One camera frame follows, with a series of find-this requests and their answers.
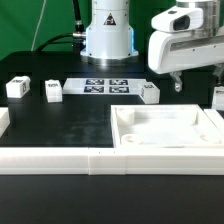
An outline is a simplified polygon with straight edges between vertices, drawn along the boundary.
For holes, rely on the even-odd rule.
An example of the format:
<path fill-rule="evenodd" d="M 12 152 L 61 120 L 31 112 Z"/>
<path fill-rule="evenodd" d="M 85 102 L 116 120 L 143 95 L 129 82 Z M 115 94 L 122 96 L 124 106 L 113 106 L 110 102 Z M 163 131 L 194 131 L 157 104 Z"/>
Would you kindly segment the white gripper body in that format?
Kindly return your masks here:
<path fill-rule="evenodd" d="M 219 5 L 175 5 L 151 20 L 148 65 L 158 74 L 224 62 Z"/>

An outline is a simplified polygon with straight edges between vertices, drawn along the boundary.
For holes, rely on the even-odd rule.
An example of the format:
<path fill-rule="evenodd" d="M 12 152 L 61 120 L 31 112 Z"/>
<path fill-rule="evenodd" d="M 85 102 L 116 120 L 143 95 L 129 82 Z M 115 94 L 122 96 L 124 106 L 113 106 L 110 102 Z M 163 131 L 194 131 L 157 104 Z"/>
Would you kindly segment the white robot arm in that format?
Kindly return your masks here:
<path fill-rule="evenodd" d="M 175 0 L 152 18 L 151 27 L 148 66 L 157 74 L 170 74 L 177 91 L 184 70 L 214 65 L 214 75 L 224 76 L 224 0 Z M 92 0 L 85 37 L 81 56 L 87 62 L 108 65 L 137 56 L 129 0 Z"/>

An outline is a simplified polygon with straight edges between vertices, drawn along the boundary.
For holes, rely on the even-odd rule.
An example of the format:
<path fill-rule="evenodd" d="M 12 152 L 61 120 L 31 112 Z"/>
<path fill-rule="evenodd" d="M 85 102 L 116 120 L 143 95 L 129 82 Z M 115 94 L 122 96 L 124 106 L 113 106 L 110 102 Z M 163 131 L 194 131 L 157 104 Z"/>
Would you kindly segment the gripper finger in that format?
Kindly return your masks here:
<path fill-rule="evenodd" d="M 216 66 L 213 75 L 216 77 L 216 84 L 218 86 L 222 85 L 222 76 L 224 75 L 224 64 L 219 64 Z"/>
<path fill-rule="evenodd" d="M 176 92 L 181 92 L 182 91 L 182 80 L 181 80 L 181 75 L 182 72 L 181 71 L 175 71 L 175 72 L 171 72 L 170 76 L 172 77 L 173 81 L 174 81 L 174 88 Z"/>

